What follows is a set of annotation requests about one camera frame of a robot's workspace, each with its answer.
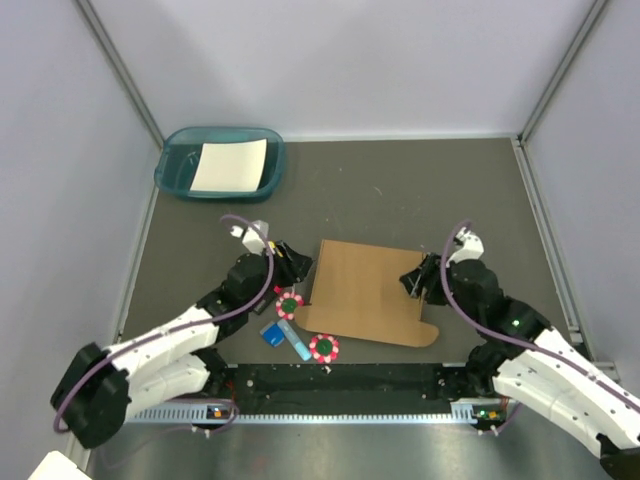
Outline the brown cardboard box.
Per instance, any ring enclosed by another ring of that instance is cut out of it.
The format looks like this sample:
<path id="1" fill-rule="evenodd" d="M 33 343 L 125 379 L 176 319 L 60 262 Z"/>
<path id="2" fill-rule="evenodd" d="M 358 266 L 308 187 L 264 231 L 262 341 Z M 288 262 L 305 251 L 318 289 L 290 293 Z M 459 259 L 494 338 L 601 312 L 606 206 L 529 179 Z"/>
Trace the brown cardboard box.
<path id="1" fill-rule="evenodd" d="M 432 345 L 439 328 L 422 320 L 422 301 L 400 277 L 424 259 L 419 251 L 323 240 L 302 329 L 412 348 Z"/>

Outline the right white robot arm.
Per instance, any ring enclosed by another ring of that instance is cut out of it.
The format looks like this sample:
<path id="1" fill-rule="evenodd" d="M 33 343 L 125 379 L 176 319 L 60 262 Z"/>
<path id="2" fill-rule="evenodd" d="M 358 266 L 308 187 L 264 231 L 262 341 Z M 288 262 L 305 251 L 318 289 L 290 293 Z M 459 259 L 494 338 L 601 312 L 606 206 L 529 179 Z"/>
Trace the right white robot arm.
<path id="1" fill-rule="evenodd" d="M 612 479 L 639 476 L 639 399 L 587 360 L 535 308 L 507 295 L 479 259 L 427 255 L 400 276 L 406 292 L 448 306 L 483 338 L 465 365 L 469 388 L 536 412 L 579 441 Z"/>

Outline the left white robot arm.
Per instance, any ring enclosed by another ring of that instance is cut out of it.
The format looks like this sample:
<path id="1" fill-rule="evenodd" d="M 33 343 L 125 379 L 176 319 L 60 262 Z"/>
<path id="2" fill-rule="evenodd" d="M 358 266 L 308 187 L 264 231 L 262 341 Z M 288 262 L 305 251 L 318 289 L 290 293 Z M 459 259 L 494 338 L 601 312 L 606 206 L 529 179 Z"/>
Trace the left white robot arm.
<path id="1" fill-rule="evenodd" d="M 273 242 L 239 256 L 218 287 L 169 322 L 105 348 L 85 345 L 51 395 L 55 431 L 94 449 L 148 408 L 188 394 L 220 394 L 227 374 L 215 344 L 305 280 L 312 264 L 286 242 Z"/>

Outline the white box corner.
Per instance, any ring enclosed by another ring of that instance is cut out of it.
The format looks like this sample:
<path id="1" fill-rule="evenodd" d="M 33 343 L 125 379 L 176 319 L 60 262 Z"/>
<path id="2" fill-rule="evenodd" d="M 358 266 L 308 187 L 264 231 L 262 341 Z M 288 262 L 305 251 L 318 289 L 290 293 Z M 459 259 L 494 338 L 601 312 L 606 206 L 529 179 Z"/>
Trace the white box corner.
<path id="1" fill-rule="evenodd" d="M 51 451 L 28 480 L 90 480 L 90 477 L 63 453 Z"/>

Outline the pink black highlighter pen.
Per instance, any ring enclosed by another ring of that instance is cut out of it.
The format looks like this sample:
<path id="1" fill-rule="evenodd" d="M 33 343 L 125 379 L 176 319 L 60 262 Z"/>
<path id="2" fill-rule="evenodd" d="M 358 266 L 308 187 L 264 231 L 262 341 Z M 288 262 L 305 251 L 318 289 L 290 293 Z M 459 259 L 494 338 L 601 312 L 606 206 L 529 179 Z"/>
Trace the pink black highlighter pen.
<path id="1" fill-rule="evenodd" d="M 278 286 L 274 286 L 268 290 L 264 296 L 256 303 L 253 308 L 253 312 L 256 315 L 261 315 L 275 300 L 280 296 L 281 289 Z"/>

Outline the blue rectangular eraser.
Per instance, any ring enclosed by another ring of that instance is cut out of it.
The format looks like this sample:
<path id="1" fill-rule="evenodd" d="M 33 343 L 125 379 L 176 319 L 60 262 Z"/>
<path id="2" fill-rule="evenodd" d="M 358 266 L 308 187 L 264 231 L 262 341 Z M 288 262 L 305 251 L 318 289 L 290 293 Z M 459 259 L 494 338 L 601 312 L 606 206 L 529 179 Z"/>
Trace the blue rectangular eraser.
<path id="1" fill-rule="evenodd" d="M 276 348 L 285 340 L 285 335 L 277 323 L 269 322 L 260 330 L 262 339 L 271 347 Z"/>

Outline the light blue highlighter pen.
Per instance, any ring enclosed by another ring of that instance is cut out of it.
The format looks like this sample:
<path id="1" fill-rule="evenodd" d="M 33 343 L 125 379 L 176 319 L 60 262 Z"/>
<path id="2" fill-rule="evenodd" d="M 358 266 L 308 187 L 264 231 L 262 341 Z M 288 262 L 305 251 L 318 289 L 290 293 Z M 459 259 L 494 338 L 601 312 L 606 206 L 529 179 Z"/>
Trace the light blue highlighter pen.
<path id="1" fill-rule="evenodd" d="M 281 319 L 277 322 L 278 327 L 282 330 L 285 338 L 292 345 L 293 349 L 304 361 L 309 361 L 312 358 L 312 354 L 309 351 L 307 345 L 301 340 L 295 330 L 291 327 L 288 320 Z"/>

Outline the white paper sheet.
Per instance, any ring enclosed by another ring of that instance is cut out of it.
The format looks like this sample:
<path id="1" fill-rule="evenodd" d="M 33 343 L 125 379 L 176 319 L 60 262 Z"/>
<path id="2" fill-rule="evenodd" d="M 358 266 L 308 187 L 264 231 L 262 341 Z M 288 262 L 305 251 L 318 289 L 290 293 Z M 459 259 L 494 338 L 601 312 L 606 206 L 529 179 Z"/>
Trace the white paper sheet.
<path id="1" fill-rule="evenodd" d="M 249 193 L 258 189 L 267 153 L 267 140 L 205 143 L 191 191 Z"/>

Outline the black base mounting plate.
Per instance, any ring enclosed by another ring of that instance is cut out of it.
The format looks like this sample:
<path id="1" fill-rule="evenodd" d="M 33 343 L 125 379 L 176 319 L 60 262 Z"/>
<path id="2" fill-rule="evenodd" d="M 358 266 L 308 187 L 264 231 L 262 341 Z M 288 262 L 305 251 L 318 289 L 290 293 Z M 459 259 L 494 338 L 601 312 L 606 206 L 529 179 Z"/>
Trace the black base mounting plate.
<path id="1" fill-rule="evenodd" d="M 501 396 L 488 379 L 473 378 L 463 365 L 434 363 L 228 365 L 192 396 L 239 401 L 251 394 L 408 391 L 446 401 Z"/>

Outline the teal plastic bin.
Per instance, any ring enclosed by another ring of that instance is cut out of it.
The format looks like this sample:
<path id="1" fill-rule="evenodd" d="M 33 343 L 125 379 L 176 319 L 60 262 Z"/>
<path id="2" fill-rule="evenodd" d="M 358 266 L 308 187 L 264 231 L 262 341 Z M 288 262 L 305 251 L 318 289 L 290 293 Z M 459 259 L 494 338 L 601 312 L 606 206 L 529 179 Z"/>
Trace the teal plastic bin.
<path id="1" fill-rule="evenodd" d="M 182 199 L 257 203 L 274 193 L 285 166 L 285 142 L 271 129 L 194 126 L 165 140 L 154 182 Z"/>

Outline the pink green flower keychain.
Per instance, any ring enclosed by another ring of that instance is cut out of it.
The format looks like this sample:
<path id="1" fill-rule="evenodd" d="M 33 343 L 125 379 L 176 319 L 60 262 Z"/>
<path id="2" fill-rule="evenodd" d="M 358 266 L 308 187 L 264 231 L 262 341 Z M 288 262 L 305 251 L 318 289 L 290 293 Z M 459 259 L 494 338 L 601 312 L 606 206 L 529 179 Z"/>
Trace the pink green flower keychain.
<path id="1" fill-rule="evenodd" d="M 304 299 L 294 288 L 282 291 L 276 300 L 276 313 L 281 319 L 291 321 L 295 318 L 295 312 L 304 305 Z"/>

